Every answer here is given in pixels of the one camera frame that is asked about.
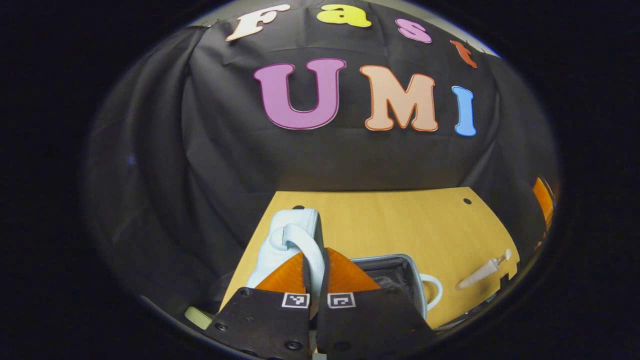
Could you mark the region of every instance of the screw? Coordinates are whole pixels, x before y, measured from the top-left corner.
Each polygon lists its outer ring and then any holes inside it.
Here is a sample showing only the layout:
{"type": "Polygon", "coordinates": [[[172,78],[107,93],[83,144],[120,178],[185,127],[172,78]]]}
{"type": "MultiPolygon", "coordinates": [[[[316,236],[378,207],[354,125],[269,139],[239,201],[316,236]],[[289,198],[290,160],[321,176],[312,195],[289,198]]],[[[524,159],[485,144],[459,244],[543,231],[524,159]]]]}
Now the screw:
{"type": "Polygon", "coordinates": [[[289,350],[300,350],[302,348],[302,343],[300,341],[287,341],[284,346],[286,346],[289,350]]]}

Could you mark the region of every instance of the yellow tabletop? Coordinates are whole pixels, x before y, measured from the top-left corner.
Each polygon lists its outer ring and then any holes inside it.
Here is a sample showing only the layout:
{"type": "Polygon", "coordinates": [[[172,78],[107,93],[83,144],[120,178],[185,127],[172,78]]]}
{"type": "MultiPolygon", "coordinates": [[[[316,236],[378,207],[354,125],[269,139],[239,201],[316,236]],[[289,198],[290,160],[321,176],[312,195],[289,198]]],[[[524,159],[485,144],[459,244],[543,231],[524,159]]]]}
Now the yellow tabletop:
{"type": "MultiPolygon", "coordinates": [[[[347,258],[387,254],[411,256],[423,274],[442,282],[442,299],[428,313],[430,327],[441,326],[486,300],[500,288],[500,278],[516,273],[520,256],[500,220],[470,188],[401,192],[276,192],[238,263],[222,302],[245,286],[258,251],[278,210],[296,205],[318,210],[324,246],[347,258]],[[463,199],[471,200],[467,204],[463,199]],[[455,285],[490,258],[511,249],[498,272],[456,291],[455,285]]],[[[429,301],[436,294],[425,282],[429,301]]]]}

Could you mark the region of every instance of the purple letter u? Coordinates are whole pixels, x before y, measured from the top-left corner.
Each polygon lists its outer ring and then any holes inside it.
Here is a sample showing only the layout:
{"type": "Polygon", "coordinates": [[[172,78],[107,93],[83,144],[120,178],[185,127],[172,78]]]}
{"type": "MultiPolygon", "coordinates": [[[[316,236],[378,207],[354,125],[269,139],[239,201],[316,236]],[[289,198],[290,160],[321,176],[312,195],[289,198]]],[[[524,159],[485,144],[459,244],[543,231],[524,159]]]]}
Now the purple letter u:
{"type": "Polygon", "coordinates": [[[260,81],[264,111],[272,123],[285,129],[315,129],[327,125],[338,113],[338,72],[347,67],[340,59],[315,59],[307,69],[316,73],[318,104],[298,111],[289,101],[289,75],[296,68],[288,63],[263,67],[253,77],[260,81]]]}

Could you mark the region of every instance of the orange object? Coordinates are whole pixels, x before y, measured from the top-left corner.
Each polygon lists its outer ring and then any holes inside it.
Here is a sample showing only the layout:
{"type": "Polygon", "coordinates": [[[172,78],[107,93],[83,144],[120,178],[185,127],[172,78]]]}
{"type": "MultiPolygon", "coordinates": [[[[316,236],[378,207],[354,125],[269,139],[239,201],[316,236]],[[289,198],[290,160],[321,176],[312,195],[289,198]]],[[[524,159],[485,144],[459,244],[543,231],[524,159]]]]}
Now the orange object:
{"type": "Polygon", "coordinates": [[[293,255],[289,260],[285,261],[265,277],[255,288],[279,293],[307,293],[302,274],[302,256],[303,254],[301,252],[293,255]]]}
{"type": "Polygon", "coordinates": [[[465,60],[465,63],[467,63],[471,67],[478,67],[478,64],[476,64],[475,61],[471,60],[471,51],[465,49],[465,46],[462,45],[459,41],[449,40],[449,42],[456,46],[456,48],[458,49],[458,54],[460,54],[462,60],[465,60]]]}
{"type": "Polygon", "coordinates": [[[328,292],[351,293],[380,289],[380,285],[344,255],[331,248],[326,248],[326,251],[330,262],[328,292]]]}
{"type": "Polygon", "coordinates": [[[538,203],[540,204],[542,213],[545,216],[545,222],[548,229],[549,225],[551,225],[551,218],[554,214],[554,201],[552,198],[551,190],[545,183],[546,182],[543,182],[542,179],[537,178],[536,184],[533,186],[533,193],[538,199],[538,203]]]}

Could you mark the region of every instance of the black cloth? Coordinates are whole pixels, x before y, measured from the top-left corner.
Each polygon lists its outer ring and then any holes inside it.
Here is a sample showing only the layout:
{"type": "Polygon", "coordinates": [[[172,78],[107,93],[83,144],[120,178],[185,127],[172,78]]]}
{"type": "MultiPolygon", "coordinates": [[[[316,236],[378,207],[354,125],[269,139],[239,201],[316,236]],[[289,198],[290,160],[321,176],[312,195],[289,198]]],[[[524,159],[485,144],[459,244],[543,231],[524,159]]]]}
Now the black cloth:
{"type": "Polygon", "coordinates": [[[521,257],[541,238],[545,223],[532,187],[538,176],[557,186],[554,148],[517,73],[466,45],[473,69],[449,42],[460,39],[377,4],[342,2],[365,10],[370,28],[320,22],[326,3],[290,1],[261,32],[234,42],[225,38],[235,18],[182,29],[119,80],[97,115],[86,152],[88,223],[118,276],[173,316],[207,302],[216,281],[234,270],[279,190],[470,186],[521,257]],[[406,38],[397,18],[422,24],[433,42],[406,38]],[[291,104],[311,110],[316,79],[305,65],[317,58],[347,62],[337,116],[306,131],[271,123],[253,73],[293,64],[291,104]],[[438,130],[366,129],[371,91],[363,65],[388,67],[405,88],[413,74],[432,77],[438,130]],[[474,94],[475,136],[454,130],[455,85],[474,94]]]}

